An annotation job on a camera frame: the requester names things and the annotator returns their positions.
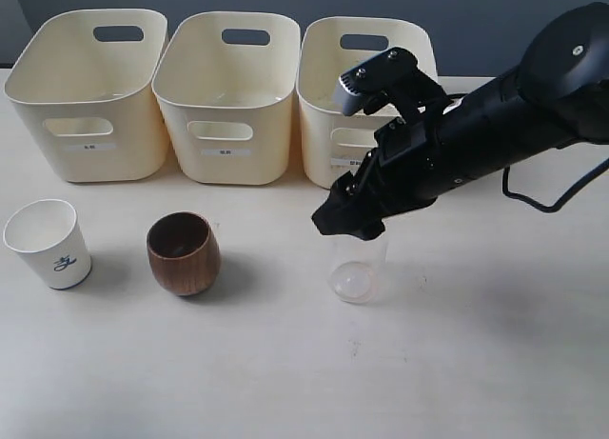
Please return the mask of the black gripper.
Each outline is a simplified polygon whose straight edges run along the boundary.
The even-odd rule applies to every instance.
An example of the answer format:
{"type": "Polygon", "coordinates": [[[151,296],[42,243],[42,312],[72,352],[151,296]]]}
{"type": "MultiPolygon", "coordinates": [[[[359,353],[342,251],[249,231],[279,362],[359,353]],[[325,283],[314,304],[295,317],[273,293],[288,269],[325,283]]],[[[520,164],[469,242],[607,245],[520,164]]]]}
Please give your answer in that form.
{"type": "Polygon", "coordinates": [[[385,232],[385,217],[434,203],[416,187],[436,168],[437,127],[450,103],[432,79],[412,79],[403,91],[391,94],[384,107],[394,107],[398,115],[375,131],[377,146],[355,173],[347,172],[332,184],[311,215],[321,235],[372,241],[385,232]]]}

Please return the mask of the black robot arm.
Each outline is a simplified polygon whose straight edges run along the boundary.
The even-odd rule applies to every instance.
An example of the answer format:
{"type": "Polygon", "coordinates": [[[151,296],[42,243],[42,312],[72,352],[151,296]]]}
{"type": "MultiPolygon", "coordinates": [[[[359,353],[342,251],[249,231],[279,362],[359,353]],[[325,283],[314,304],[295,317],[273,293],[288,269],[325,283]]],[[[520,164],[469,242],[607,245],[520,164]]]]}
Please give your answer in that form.
{"type": "Polygon", "coordinates": [[[379,237],[384,220],[432,206],[443,194],[551,149],[608,141],[608,7],[569,10],[539,32],[512,69],[461,98],[450,96],[404,48],[342,73],[346,116],[386,106],[358,169],[330,186],[312,221],[323,235],[379,237]]]}

